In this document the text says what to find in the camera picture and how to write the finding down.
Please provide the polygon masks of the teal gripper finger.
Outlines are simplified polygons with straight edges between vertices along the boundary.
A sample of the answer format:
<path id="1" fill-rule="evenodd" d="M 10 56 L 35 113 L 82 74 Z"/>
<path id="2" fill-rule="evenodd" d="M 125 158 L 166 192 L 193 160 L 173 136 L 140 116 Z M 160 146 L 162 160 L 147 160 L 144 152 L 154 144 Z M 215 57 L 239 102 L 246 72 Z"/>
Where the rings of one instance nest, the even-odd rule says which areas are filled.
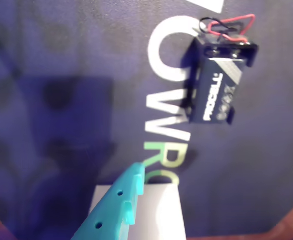
<path id="1" fill-rule="evenodd" d="M 145 165 L 130 166 L 110 187 L 72 237 L 74 240 L 127 240 L 145 191 Z"/>

